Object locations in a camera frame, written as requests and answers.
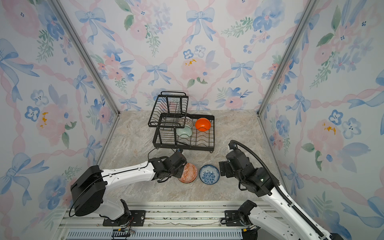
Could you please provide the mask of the red orange patterned bowl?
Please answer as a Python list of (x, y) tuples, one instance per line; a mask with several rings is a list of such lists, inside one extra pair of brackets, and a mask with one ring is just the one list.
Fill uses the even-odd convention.
[(179, 181), (184, 184), (192, 183), (198, 176), (198, 170), (193, 164), (186, 164), (182, 176), (179, 178)]

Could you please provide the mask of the blue white floral bowl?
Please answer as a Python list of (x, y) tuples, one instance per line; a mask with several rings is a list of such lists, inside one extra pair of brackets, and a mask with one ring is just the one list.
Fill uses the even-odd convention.
[(214, 185), (220, 179), (220, 171), (213, 165), (204, 165), (199, 170), (199, 178), (206, 185)]

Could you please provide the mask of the mint green ribbed bowl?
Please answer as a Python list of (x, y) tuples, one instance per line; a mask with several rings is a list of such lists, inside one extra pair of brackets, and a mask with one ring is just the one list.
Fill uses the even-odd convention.
[(193, 134), (193, 131), (188, 127), (176, 128), (176, 134), (180, 138), (190, 138)]

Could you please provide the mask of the orange plastic bowl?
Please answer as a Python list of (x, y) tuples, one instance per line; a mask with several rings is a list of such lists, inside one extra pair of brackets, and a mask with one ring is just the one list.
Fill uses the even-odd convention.
[(200, 132), (206, 132), (211, 128), (211, 122), (207, 118), (199, 118), (196, 120), (195, 127)]

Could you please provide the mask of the white patterned lattice bowl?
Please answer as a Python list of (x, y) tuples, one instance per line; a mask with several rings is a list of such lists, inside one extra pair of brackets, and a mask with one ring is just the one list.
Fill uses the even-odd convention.
[(193, 120), (189, 117), (185, 117), (185, 127), (192, 129), (194, 126)]

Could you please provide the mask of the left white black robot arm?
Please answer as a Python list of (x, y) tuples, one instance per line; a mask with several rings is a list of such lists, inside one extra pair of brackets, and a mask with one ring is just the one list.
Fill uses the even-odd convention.
[(157, 181), (164, 183), (171, 177), (181, 178), (187, 159), (181, 150), (171, 156), (161, 156), (125, 168), (100, 169), (89, 167), (71, 185), (73, 204), (69, 216), (84, 217), (98, 214), (107, 226), (125, 226), (133, 216), (125, 200), (111, 200), (106, 194), (114, 189), (139, 182)]

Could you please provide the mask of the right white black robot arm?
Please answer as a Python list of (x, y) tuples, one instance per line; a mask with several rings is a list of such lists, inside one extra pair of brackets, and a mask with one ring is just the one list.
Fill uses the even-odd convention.
[(279, 240), (341, 240), (342, 236), (330, 233), (316, 223), (296, 204), (271, 173), (266, 164), (249, 152), (260, 164), (255, 168), (249, 157), (237, 147), (231, 147), (226, 161), (220, 163), (225, 176), (236, 178), (241, 191), (248, 191), (268, 203), (281, 217), (277, 220), (255, 202), (245, 201), (238, 209), (240, 220), (248, 227), (264, 229)]

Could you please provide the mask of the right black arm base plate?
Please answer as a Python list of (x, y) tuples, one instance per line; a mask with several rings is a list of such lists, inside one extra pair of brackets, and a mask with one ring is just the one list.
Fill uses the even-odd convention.
[(221, 224), (227, 227), (241, 227), (243, 224), (240, 221), (238, 210), (226, 210), (225, 216), (221, 220)]

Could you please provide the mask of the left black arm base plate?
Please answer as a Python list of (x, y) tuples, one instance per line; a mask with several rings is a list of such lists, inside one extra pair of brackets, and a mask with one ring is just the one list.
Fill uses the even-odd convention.
[(133, 210), (128, 214), (124, 213), (116, 220), (105, 218), (103, 227), (142, 227), (146, 218), (145, 210)]

